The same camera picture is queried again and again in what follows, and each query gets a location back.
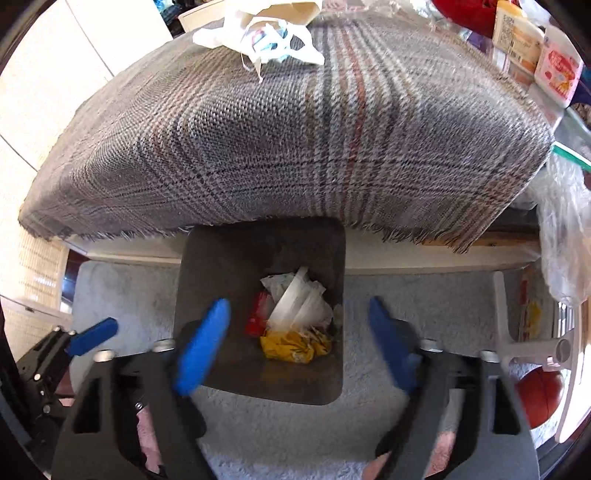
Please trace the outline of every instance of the metal bolt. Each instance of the metal bolt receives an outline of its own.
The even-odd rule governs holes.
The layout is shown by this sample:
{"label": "metal bolt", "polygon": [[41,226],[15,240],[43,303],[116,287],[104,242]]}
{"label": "metal bolt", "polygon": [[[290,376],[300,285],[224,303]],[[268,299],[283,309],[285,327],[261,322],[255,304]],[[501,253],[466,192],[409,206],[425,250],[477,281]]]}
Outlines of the metal bolt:
{"label": "metal bolt", "polygon": [[154,342],[154,346],[152,347],[152,351],[159,353],[159,352],[166,352],[168,350],[174,349],[174,340],[172,338],[168,338],[165,340],[158,340],[158,342]]}
{"label": "metal bolt", "polygon": [[421,350],[425,350],[427,352],[433,353],[441,353],[443,350],[439,348],[439,345],[435,340],[431,340],[429,338],[422,338],[421,339]]}
{"label": "metal bolt", "polygon": [[497,364],[501,361],[496,352],[491,352],[490,350],[482,350],[480,352],[480,358],[489,364]]}
{"label": "metal bolt", "polygon": [[95,353],[95,362],[109,362],[115,358],[115,352],[113,350],[99,350]]}

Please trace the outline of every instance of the yellow plastic bag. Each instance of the yellow plastic bag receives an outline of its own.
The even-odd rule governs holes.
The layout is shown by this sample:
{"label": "yellow plastic bag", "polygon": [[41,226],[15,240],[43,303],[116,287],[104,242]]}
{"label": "yellow plastic bag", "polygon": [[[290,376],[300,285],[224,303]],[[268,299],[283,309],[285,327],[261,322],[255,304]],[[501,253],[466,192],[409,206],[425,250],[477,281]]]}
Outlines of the yellow plastic bag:
{"label": "yellow plastic bag", "polygon": [[260,340],[267,358],[295,364],[309,364],[315,356],[328,355],[332,347],[330,338],[315,328],[305,332],[267,330]]}

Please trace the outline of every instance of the clear plastic bag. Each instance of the clear plastic bag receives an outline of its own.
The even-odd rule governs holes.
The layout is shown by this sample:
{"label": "clear plastic bag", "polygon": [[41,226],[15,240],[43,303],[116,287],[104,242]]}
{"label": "clear plastic bag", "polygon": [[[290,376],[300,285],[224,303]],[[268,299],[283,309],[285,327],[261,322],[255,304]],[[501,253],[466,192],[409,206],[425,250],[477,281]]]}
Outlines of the clear plastic bag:
{"label": "clear plastic bag", "polygon": [[550,294],[570,307],[591,294],[591,192],[575,163],[552,154],[535,190],[542,272]]}

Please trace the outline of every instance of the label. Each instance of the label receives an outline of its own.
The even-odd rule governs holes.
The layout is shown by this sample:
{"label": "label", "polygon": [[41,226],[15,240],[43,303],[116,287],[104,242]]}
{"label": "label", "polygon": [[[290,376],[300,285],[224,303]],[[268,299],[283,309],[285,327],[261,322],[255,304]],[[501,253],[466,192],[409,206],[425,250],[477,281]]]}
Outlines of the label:
{"label": "label", "polygon": [[513,27],[513,38],[509,45],[508,55],[514,63],[533,75],[541,52],[542,46],[539,40],[518,27]]}
{"label": "label", "polygon": [[565,56],[548,37],[544,39],[544,55],[538,69],[548,86],[567,102],[574,95],[582,68],[577,59]]}
{"label": "label", "polygon": [[507,52],[513,37],[513,24],[515,23],[512,16],[506,14],[503,10],[498,8],[496,10],[495,32],[493,34],[493,43],[500,50]]}

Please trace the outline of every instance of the red bag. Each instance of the red bag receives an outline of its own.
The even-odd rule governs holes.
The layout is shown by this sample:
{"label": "red bag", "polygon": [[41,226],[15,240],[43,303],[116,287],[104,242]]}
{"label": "red bag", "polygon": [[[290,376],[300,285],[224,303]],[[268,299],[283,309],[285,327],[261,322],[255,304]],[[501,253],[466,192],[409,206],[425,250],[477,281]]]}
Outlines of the red bag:
{"label": "red bag", "polygon": [[252,337],[260,337],[267,328],[267,319],[272,310],[273,299],[266,291],[262,291],[256,297],[256,302],[246,322],[246,334]]}

